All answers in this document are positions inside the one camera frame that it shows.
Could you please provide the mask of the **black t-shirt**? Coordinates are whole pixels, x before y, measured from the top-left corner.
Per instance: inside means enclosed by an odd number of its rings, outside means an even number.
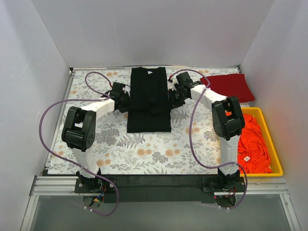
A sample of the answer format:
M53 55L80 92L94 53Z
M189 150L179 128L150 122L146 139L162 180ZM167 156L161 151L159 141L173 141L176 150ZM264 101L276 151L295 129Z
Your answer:
M166 69L133 68L130 86L127 132L171 132Z

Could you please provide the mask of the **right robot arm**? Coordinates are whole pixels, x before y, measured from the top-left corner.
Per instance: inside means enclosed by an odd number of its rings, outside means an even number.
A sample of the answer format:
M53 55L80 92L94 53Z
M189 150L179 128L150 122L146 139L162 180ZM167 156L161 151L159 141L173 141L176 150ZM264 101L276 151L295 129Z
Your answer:
M221 163L215 166L215 188L229 191L240 180L243 167L238 163L238 142L245 127L244 116L237 97L227 97L210 89L209 84L193 81L187 71L169 77L172 88L168 90L169 103L173 109L185 104L186 99L196 101L211 110L212 124L220 143Z

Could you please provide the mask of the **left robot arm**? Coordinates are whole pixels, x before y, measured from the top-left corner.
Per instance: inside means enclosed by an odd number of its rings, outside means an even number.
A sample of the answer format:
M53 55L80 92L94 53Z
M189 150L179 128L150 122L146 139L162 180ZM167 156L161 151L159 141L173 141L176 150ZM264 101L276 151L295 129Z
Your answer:
M115 82L108 99L101 99L82 107L68 109L62 130L62 141L73 152L80 170L76 173L81 184L89 191L98 192L103 180L90 174L100 174L100 168L94 160L92 148L95 141L96 124L103 116L119 110L124 113L132 108L126 85Z

